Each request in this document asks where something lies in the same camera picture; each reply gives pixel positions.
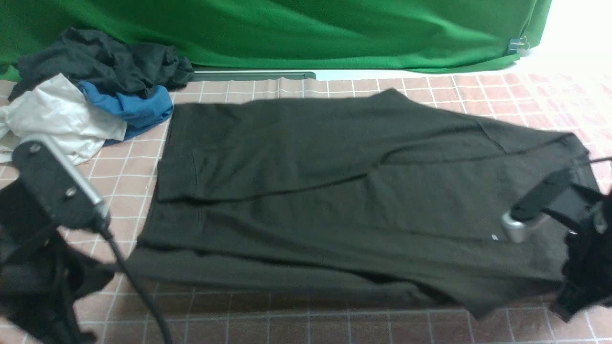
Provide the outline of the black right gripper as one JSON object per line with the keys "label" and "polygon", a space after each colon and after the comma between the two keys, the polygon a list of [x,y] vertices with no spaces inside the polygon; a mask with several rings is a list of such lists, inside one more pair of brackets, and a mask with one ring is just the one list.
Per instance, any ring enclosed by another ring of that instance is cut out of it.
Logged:
{"label": "black right gripper", "polygon": [[545,214],[568,229],[564,281],[549,309],[568,323],[594,306],[611,307],[612,207],[610,194],[572,184]]}

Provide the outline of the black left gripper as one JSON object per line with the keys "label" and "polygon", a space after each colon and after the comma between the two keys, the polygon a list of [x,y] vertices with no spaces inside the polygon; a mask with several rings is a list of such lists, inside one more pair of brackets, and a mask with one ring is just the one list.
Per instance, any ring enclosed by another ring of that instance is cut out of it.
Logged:
{"label": "black left gripper", "polygon": [[0,200],[1,315],[44,344],[94,344],[74,303],[105,288],[114,272],[67,244],[20,181]]}

